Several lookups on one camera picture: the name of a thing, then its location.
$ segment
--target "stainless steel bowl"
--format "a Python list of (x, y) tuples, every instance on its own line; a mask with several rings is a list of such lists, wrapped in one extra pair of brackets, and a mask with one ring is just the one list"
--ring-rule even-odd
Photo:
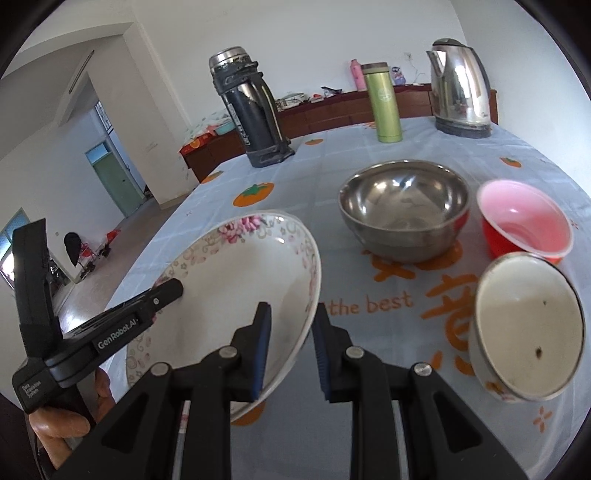
[(374, 165), (339, 192), (343, 219), (365, 248), (403, 263), (448, 250), (468, 219), (469, 199), (462, 177), (423, 160)]

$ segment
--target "white enamel bowl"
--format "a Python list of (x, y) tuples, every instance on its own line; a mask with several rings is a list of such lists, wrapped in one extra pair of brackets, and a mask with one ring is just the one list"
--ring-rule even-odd
[(583, 310), (554, 265), (518, 252), (484, 272), (470, 326), (470, 361), (482, 385), (507, 403), (559, 395), (583, 352)]

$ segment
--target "white ceramic plate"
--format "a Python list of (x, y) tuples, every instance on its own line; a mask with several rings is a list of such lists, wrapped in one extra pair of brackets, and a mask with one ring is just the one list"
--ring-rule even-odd
[(157, 283), (183, 282), (183, 296), (158, 312), (154, 325), (127, 346), (127, 379), (136, 383), (156, 362), (173, 368), (200, 362), (250, 325), (260, 301), (272, 309), (261, 396), (232, 403), (232, 421), (267, 398), (296, 361), (320, 296), (320, 254), (296, 217), (258, 212), (221, 223), (187, 248)]

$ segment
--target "pink flower pattern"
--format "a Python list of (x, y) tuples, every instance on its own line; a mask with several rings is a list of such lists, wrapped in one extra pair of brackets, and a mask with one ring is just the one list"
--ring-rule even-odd
[(256, 232), (262, 225), (260, 215), (252, 215), (221, 226), (217, 231), (229, 244), (235, 244), (245, 233)]

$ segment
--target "green water bottle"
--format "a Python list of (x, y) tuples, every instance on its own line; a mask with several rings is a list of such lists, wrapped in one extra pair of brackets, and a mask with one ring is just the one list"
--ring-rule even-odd
[(400, 142), (402, 127), (388, 64), (384, 61), (366, 63), (361, 65), (361, 70), (368, 87), (378, 140), (385, 143)]

